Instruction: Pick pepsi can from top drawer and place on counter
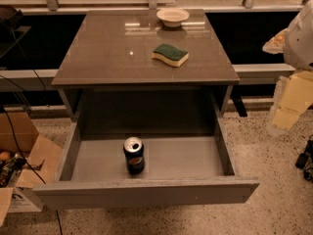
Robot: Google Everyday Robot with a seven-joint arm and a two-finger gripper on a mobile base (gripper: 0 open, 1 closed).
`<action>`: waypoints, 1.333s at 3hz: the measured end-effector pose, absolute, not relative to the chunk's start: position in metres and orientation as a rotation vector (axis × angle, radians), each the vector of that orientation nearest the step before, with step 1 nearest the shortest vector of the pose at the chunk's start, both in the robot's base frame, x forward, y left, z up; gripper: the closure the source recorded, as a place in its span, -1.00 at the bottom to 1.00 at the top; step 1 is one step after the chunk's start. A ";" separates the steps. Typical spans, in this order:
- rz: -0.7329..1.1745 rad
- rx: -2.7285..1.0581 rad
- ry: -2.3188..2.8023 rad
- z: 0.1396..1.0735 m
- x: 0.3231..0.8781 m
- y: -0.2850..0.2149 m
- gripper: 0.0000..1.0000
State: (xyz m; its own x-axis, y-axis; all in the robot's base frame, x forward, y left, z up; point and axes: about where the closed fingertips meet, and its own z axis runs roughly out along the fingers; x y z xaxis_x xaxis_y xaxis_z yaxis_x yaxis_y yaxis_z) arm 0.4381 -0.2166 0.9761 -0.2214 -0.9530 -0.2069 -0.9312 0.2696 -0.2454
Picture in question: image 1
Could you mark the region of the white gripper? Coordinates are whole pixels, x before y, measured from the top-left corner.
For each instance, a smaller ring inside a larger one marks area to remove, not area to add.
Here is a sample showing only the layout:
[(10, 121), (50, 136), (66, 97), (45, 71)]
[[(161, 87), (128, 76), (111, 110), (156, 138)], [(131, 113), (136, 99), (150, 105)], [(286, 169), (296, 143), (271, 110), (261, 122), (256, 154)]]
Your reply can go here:
[[(263, 45), (262, 51), (269, 54), (283, 54), (287, 32), (286, 28), (278, 32)], [(281, 76), (275, 87), (267, 131), (274, 136), (287, 133), (312, 104), (312, 71), (301, 70), (289, 77)]]

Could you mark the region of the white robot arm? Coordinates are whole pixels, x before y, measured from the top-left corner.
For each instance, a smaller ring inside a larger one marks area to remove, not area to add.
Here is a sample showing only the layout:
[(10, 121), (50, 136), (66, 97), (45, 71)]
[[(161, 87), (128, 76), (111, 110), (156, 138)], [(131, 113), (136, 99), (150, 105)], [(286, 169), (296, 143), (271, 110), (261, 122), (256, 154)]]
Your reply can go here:
[(300, 116), (313, 104), (313, 1), (305, 4), (289, 26), (264, 44), (270, 54), (282, 53), (294, 68), (289, 77), (276, 83), (267, 131), (282, 135), (291, 130)]

